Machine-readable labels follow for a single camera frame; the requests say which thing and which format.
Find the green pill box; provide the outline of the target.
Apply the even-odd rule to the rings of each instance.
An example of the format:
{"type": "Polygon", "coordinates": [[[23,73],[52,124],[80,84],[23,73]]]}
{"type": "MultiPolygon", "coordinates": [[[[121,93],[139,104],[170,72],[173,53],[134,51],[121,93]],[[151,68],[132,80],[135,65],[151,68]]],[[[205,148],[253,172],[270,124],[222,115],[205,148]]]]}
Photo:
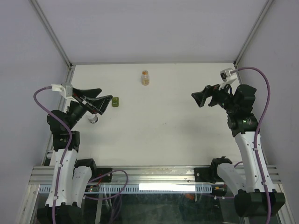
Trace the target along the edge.
{"type": "Polygon", "coordinates": [[[112,98],[112,107],[118,107],[119,106],[119,97],[113,97],[112,98]]]}

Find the clear bottle orange pills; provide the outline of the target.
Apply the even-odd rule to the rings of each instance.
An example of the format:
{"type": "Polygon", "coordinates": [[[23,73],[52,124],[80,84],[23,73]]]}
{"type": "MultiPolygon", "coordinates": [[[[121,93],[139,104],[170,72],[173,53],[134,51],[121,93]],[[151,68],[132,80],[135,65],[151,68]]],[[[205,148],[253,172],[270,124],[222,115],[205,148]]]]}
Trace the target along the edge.
{"type": "Polygon", "coordinates": [[[142,85],[147,86],[150,84],[150,77],[149,77],[149,73],[147,70],[142,71],[142,85]]]}

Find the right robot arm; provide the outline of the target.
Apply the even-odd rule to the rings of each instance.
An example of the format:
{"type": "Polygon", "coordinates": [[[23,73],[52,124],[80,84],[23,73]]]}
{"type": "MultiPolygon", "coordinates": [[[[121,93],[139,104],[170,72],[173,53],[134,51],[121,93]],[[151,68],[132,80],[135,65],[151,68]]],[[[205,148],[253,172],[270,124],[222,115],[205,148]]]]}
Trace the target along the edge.
{"type": "Polygon", "coordinates": [[[271,217],[285,204],[285,196],[275,190],[270,178],[257,130],[258,121],[252,113],[256,89],[239,85],[232,93],[231,85],[207,85],[203,91],[191,94],[199,107],[211,98],[209,107],[219,105],[227,113],[228,127],[232,132],[242,157],[245,176],[235,169],[226,157],[212,159],[207,171],[196,177],[216,183],[224,181],[234,195],[235,211],[239,217],[271,217]]]}

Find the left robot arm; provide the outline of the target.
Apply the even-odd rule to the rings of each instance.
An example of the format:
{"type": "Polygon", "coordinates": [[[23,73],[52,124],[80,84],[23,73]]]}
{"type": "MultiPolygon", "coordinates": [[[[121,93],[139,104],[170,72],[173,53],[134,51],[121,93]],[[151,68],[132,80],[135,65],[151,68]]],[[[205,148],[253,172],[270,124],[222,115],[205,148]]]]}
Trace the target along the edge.
{"type": "Polygon", "coordinates": [[[47,112],[47,123],[53,138],[54,174],[45,206],[37,210],[42,224],[83,224],[82,201],[89,181],[94,181],[98,170],[94,159],[78,159],[80,133],[73,127],[88,112],[102,115],[112,95],[100,96],[100,88],[80,90],[71,84],[52,84],[34,93],[37,105],[47,112]],[[65,112],[49,111],[38,100],[44,90],[59,92],[70,105],[65,112]]]}

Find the white cap pill bottle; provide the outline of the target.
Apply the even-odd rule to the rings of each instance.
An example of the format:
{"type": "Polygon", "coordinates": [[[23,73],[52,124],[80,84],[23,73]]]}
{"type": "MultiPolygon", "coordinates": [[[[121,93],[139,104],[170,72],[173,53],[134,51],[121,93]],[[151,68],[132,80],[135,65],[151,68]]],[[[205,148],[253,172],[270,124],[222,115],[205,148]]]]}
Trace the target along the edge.
{"type": "Polygon", "coordinates": [[[87,119],[91,124],[95,124],[98,122],[99,118],[97,116],[97,114],[88,114],[87,115],[87,119]]]}

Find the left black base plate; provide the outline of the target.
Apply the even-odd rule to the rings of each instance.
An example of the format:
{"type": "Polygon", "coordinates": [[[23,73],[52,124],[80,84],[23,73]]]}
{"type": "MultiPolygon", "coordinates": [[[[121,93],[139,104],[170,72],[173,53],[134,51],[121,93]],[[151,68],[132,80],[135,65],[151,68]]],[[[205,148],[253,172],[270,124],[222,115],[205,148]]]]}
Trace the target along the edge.
{"type": "Polygon", "coordinates": [[[112,181],[112,168],[97,167],[95,174],[91,177],[88,183],[110,183],[112,181]]]}

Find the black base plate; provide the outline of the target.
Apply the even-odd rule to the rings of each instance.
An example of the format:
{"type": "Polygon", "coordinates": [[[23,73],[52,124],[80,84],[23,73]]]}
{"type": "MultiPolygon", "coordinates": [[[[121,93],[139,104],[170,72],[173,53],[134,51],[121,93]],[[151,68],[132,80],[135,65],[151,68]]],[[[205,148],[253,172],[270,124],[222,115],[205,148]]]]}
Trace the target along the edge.
{"type": "Polygon", "coordinates": [[[97,167],[95,174],[91,177],[88,183],[110,183],[112,181],[112,168],[97,167]]]}
{"type": "Polygon", "coordinates": [[[216,183],[214,173],[210,168],[194,168],[195,182],[216,183]]]}

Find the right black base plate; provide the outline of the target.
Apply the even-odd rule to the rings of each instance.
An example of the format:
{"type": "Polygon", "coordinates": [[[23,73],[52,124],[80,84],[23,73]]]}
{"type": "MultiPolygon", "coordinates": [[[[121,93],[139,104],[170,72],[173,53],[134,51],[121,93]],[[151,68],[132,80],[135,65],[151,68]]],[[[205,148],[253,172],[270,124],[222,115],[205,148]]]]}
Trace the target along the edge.
{"type": "Polygon", "coordinates": [[[214,173],[210,168],[194,168],[195,182],[216,183],[214,173]]]}

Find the aluminium mounting rail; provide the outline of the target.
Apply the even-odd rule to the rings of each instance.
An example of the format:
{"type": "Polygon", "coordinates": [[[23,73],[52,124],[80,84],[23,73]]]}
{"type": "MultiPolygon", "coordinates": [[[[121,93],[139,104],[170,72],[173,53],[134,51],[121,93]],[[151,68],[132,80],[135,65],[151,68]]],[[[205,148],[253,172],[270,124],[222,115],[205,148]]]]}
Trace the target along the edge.
{"type": "MultiPolygon", "coordinates": [[[[200,180],[199,171],[195,172],[195,168],[194,166],[115,166],[112,167],[112,170],[124,170],[128,174],[129,184],[139,184],[143,182],[193,184],[196,180],[198,180],[198,182],[204,182],[200,180]]],[[[274,184],[281,184],[278,169],[273,165],[269,165],[267,168],[272,182],[274,184]]],[[[245,179],[243,165],[237,165],[235,169],[245,179]]],[[[35,166],[32,170],[29,184],[49,185],[52,183],[53,175],[53,166],[35,166]]],[[[118,171],[112,174],[112,184],[123,184],[125,180],[126,176],[123,172],[118,171]]]]}

